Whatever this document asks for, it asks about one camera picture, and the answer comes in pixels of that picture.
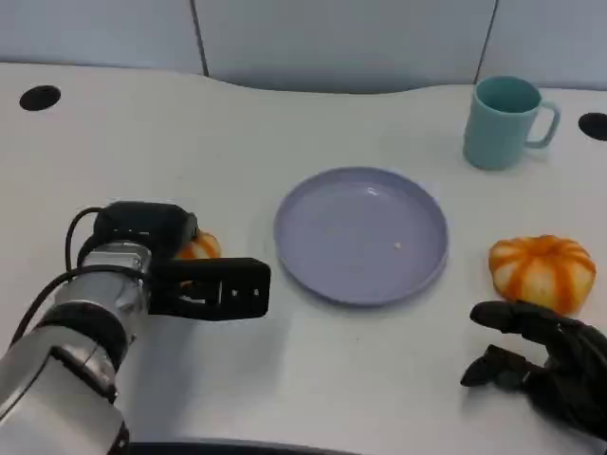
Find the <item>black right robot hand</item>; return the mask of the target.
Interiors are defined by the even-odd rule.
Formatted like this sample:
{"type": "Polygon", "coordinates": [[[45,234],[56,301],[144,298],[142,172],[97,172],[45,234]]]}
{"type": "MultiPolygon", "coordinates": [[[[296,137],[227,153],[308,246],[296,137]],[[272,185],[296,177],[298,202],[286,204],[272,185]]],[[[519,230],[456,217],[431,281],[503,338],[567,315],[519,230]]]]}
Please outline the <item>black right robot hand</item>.
{"type": "Polygon", "coordinates": [[[470,319],[504,334],[541,344],[538,366],[490,344],[466,369],[460,384],[520,392],[542,414],[602,441],[606,439],[606,336],[592,325],[523,300],[482,301],[470,319]]]}

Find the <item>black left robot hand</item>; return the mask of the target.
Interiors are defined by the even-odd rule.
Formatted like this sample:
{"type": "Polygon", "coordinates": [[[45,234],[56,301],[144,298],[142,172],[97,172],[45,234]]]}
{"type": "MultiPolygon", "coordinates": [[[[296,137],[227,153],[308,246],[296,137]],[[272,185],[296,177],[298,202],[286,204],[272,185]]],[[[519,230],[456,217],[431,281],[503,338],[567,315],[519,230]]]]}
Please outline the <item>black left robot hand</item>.
{"type": "Polygon", "coordinates": [[[196,216],[173,204],[119,201],[101,210],[92,247],[117,242],[145,246],[153,258],[172,259],[198,234],[196,216]]]}

